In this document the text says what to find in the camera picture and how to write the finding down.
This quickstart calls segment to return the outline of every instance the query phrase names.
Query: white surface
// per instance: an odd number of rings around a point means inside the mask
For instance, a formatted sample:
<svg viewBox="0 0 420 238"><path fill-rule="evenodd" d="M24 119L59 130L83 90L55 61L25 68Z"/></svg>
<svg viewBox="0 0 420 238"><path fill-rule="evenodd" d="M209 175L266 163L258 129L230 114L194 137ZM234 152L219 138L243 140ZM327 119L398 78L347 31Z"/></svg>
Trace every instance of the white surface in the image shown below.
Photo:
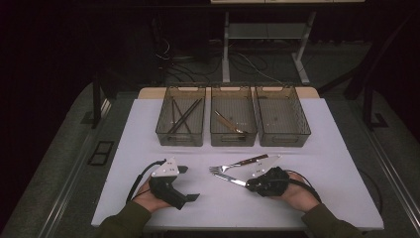
<svg viewBox="0 0 420 238"><path fill-rule="evenodd" d="M206 101L204 145L162 147L155 133L161 103L161 99L134 102L92 225L98 226L123 208L133 182L146 166L175 157L179 166L188 166L189 170L179 175L173 186L183 194L200 193L200 196L194 202L187 202L181 210L166 208L156 212L146 229L305 229L300 220L302 213L284 202L261 197L208 172L210 166L230 165L268 154L282 155L280 167L305 175L338 218L366 230L383 228L382 219L323 99L301 100L312 131L303 148L260 147L258 137L253 147L211 147L209 100ZM251 179L254 168L248 165L230 169L227 175Z"/></svg>

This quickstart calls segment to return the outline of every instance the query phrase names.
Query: human hand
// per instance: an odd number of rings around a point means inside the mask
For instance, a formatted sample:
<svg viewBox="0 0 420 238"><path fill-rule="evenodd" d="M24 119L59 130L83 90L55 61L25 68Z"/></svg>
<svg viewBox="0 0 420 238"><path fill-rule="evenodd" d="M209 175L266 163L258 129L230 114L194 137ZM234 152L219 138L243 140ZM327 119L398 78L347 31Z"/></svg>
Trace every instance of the human hand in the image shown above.
<svg viewBox="0 0 420 238"><path fill-rule="evenodd" d="M304 182L301 176L295 173L288 174L291 179ZM320 203L311 192L301 187L300 185L293 183L288 185L287 190L282 196L272 196L271 198L284 200L294 209L303 211L305 213Z"/></svg>
<svg viewBox="0 0 420 238"><path fill-rule="evenodd" d="M145 183L143 183L143 185L139 188L136 196L133 198L133 201L147 209L150 213L154 213L161 208L170 207L167 202L158 199L151 192L151 188L149 186L150 179L151 177L148 177Z"/></svg>

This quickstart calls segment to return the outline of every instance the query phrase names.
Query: green sleeve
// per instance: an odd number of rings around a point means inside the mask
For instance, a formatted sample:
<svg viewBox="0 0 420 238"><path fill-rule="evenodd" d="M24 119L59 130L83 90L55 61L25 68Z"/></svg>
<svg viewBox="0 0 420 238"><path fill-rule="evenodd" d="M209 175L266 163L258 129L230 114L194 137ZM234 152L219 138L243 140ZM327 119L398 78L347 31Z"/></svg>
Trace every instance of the green sleeve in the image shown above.
<svg viewBox="0 0 420 238"><path fill-rule="evenodd" d="M337 219L324 205L319 204L302 217L303 222L315 237L357 238L364 237L362 232L352 224Z"/></svg>
<svg viewBox="0 0 420 238"><path fill-rule="evenodd" d="M129 201L117 215L106 218L99 226L95 237L97 238L139 238L145 224L151 219L151 213Z"/></svg>

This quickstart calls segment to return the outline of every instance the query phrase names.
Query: dark floor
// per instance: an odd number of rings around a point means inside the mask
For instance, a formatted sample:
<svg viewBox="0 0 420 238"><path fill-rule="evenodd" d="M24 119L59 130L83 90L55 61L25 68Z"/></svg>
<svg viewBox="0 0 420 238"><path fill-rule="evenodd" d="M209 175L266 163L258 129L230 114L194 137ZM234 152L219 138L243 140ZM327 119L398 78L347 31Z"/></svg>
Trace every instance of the dark floor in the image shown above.
<svg viewBox="0 0 420 238"><path fill-rule="evenodd" d="M241 45L233 53L240 52ZM319 88L356 66L365 56L369 44L324 43L309 45L302 59L310 86ZM269 45L258 55L232 55L231 81L288 81L299 79L290 53L293 43L278 42ZM191 80L221 81L220 54L209 63L191 62L179 55L178 65L169 69L166 81ZM418 226L411 221L406 193L395 178L389 176L383 160L389 160L414 201L420 200L420 145L409 130L390 109L380 94L374 95L373 112L379 113L387 127L367 129L362 122L362 101L349 101L343 96L347 83L322 94L343 135L344 141L361 170L367 188L381 212L385 229L371 231L367 237L419 237ZM74 101L65 121L56 134L50 149L39 166L23 198L7 224L2 237L91 237L95 228L90 221L96 208L103 183L112 163L112 156L124 130L125 121L137 92L122 92L103 108L103 119L92 130L89 112L92 110L91 85ZM109 162L104 167L85 164L99 141L113 141ZM167 232L164 237L304 237L302 233L278 232Z"/></svg>

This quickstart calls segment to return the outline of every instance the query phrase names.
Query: white tabletop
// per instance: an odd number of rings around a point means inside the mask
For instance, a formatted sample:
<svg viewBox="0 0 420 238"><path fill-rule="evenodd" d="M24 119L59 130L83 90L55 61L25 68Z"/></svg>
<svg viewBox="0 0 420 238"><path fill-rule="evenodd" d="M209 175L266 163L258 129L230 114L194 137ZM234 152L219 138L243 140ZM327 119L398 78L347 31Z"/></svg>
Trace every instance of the white tabletop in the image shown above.
<svg viewBox="0 0 420 238"><path fill-rule="evenodd" d="M163 147L155 133L161 104L162 99L135 100L92 219L93 226L124 207L133 182L146 166L175 157L179 166L188 166L189 170L178 176L174 188L183 194L200 193L200 196L185 203L181 210L171 207L154 213L146 230L304 230L300 219L303 214L283 201L261 197L208 172L210 166L269 154L282 155L277 166L305 175L339 219L364 230L383 229L383 221L324 99L301 99L312 131L303 148L261 147L258 137L253 147L212 147L208 99L204 145ZM235 168L227 174L251 179L253 168L252 165Z"/></svg>

